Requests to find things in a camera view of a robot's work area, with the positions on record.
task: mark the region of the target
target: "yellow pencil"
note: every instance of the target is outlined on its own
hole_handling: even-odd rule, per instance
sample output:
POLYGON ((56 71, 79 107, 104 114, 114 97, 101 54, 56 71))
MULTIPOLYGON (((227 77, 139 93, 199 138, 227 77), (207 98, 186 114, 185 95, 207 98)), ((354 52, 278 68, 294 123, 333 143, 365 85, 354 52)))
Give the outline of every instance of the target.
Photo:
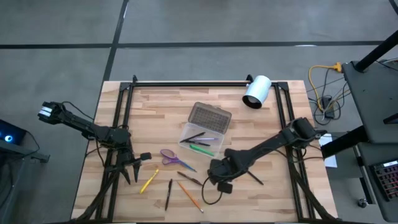
POLYGON ((154 177, 156 176, 156 174, 159 172, 159 169, 156 169, 154 175, 152 175, 152 177, 144 184, 144 186, 142 186, 141 190, 139 191, 140 194, 142 194, 145 189, 148 187, 149 183, 154 179, 154 177))
POLYGON ((199 210, 204 213, 203 209, 200 208, 198 202, 195 201, 195 199, 193 199, 192 195, 185 189, 185 187, 183 185, 181 185, 180 182, 177 181, 177 183, 180 185, 180 187, 182 188, 182 190, 188 195, 188 197, 191 199, 191 201, 199 208, 199 210))

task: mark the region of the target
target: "wooden table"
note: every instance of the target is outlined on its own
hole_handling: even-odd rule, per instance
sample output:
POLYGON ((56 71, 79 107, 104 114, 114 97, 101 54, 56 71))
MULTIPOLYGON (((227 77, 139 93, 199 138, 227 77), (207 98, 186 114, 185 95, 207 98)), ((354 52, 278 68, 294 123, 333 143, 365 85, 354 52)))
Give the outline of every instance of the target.
MULTIPOLYGON (((313 123, 307 93, 303 81, 288 81, 295 117, 307 117, 313 123)), ((99 99, 95 123, 111 126, 116 107, 120 82, 105 82, 99 99)), ((275 91, 269 92, 268 99, 259 110, 248 108, 242 102, 244 87, 145 87, 135 88, 130 110, 129 131, 132 134, 133 150, 136 154, 151 152, 152 160, 144 161, 138 182, 128 185, 121 176, 114 210, 114 222, 277 222, 297 221, 292 186, 286 158, 272 152, 257 160, 250 171, 264 182, 256 182, 248 174, 233 180, 233 193, 223 194, 215 205, 207 205, 201 198, 200 186, 179 176, 182 171, 203 182, 209 168, 210 157, 199 155, 180 147, 177 141, 188 120, 195 102, 200 101, 220 107, 232 113, 232 121, 225 134, 222 150, 250 149, 281 130, 275 91), (162 164, 161 149, 171 149, 178 157, 198 172, 186 170, 175 164, 162 164), (160 172, 143 194, 139 191, 154 173, 160 172), (165 201, 169 180, 173 178, 170 203, 165 212, 165 201), (176 183, 180 181, 204 209, 201 213, 176 183)), ((122 106, 123 117, 126 96, 122 106)), ((288 121, 287 108, 284 108, 288 121)), ((90 143, 88 151, 95 148, 90 143)), ((307 155, 322 156, 318 149, 308 147, 307 155)), ((320 203, 334 217, 337 216, 335 203, 322 159, 305 161, 308 181, 312 192, 320 203)), ((127 168, 132 180, 132 167, 127 168)), ((78 217, 98 193, 103 167, 97 153, 86 159, 73 208, 72 218, 78 217)), ((212 202, 219 196, 216 187, 207 183, 205 198, 212 202)), ((300 194, 303 210, 306 211, 303 193, 300 194)), ((108 203, 103 215, 106 216, 108 203)))

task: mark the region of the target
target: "blue light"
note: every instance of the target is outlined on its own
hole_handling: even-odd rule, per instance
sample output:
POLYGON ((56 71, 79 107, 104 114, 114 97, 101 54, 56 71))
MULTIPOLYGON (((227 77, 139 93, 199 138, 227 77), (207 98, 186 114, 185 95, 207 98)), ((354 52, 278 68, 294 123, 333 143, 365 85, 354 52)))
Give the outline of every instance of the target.
POLYGON ((11 142, 12 141, 12 136, 6 136, 4 138, 4 140, 6 140, 6 142, 11 142))

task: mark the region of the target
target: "purple scissors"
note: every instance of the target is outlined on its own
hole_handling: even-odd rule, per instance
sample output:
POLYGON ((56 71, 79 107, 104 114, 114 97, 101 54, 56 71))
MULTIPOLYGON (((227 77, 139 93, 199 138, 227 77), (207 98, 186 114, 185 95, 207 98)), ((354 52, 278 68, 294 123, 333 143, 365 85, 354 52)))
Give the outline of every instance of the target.
POLYGON ((173 163, 179 163, 183 166, 185 166, 186 168, 195 171, 196 170, 190 166, 188 166, 188 164, 182 162, 176 155, 176 153, 174 153, 173 151, 171 151, 170 149, 162 149, 160 150, 160 153, 164 156, 162 163, 163 165, 168 165, 168 164, 173 164, 173 163))

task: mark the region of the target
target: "gray floor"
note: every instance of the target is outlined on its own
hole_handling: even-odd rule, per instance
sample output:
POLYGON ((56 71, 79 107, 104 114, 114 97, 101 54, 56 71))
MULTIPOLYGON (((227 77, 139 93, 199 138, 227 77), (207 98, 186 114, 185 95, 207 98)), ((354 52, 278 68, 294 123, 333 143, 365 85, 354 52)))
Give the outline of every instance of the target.
MULTIPOLYGON (((1 44, 111 43, 122 0, 2 0, 1 44)), ((120 42, 383 40, 398 15, 387 0, 131 0, 120 42)), ((358 60, 374 46, 119 49, 110 80, 307 80, 312 65, 358 60)), ((31 131, 48 164, 29 163, 17 195, 14 223, 68 220, 87 141, 65 126, 37 119, 43 101, 74 102, 94 115, 109 49, 0 50, 0 119, 31 131)), ((397 57, 398 48, 385 58, 397 57)), ((329 80, 342 74, 330 72, 329 80)), ((322 85, 324 69, 313 71, 322 85)), ((336 93, 344 81, 329 85, 336 93)), ((352 97, 341 119, 324 127, 360 125, 352 97)), ((339 217, 382 223, 377 206, 359 209, 359 181, 330 177, 339 217)))

